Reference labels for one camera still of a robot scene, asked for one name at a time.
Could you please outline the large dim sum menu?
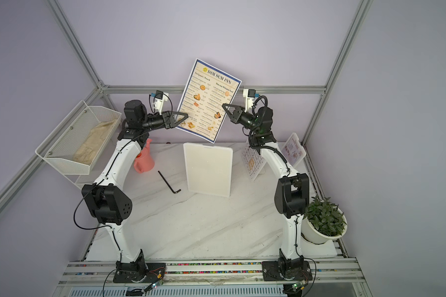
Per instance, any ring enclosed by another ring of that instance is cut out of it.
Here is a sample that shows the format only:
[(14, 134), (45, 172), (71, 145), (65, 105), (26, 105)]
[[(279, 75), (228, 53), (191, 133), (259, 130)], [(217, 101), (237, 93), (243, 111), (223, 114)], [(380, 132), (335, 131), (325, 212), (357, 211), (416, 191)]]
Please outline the large dim sum menu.
[(226, 117), (224, 104), (235, 99), (242, 81), (200, 59), (193, 65), (178, 112), (187, 119), (178, 129), (215, 143)]

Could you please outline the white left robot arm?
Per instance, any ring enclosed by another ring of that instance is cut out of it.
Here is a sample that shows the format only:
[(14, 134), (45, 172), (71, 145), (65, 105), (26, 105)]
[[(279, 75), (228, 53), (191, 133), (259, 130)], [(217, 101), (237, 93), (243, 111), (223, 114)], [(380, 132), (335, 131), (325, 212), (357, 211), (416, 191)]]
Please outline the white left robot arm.
[(96, 229), (108, 231), (119, 262), (130, 264), (142, 258), (143, 252), (126, 226), (133, 203), (123, 191), (125, 179), (145, 147), (149, 133), (173, 129), (184, 122), (188, 114), (172, 110), (148, 113), (140, 100), (126, 102), (124, 114), (113, 155), (100, 176), (92, 184), (84, 185), (81, 193), (91, 216), (98, 221)]

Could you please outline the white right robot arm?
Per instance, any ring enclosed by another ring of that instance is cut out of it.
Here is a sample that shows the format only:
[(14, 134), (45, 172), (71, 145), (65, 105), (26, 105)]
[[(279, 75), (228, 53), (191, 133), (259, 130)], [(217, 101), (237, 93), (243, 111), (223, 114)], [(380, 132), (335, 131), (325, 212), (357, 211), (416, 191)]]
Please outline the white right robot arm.
[(282, 154), (273, 135), (273, 111), (268, 107), (268, 99), (262, 95), (256, 99), (263, 106), (258, 111), (245, 111), (238, 105), (224, 103), (222, 108), (234, 124), (240, 124), (249, 130), (248, 142), (266, 163), (269, 164), (277, 180), (274, 202), (276, 210), (285, 217), (281, 261), (303, 261), (299, 249), (301, 223), (309, 205), (310, 180), (307, 174), (299, 173)]

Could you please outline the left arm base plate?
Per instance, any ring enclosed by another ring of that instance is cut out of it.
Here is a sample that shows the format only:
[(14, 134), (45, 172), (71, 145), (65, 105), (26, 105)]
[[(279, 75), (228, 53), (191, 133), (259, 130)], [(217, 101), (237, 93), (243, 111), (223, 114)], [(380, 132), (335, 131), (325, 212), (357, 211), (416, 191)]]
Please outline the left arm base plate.
[(164, 278), (165, 271), (163, 262), (117, 262), (113, 283), (155, 283)]

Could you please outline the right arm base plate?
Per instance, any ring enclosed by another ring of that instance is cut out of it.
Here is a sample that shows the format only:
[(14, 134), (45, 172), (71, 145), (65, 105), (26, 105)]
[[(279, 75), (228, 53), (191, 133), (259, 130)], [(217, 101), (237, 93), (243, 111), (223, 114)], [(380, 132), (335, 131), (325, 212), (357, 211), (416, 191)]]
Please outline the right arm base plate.
[(263, 261), (261, 263), (264, 281), (313, 280), (308, 261)]

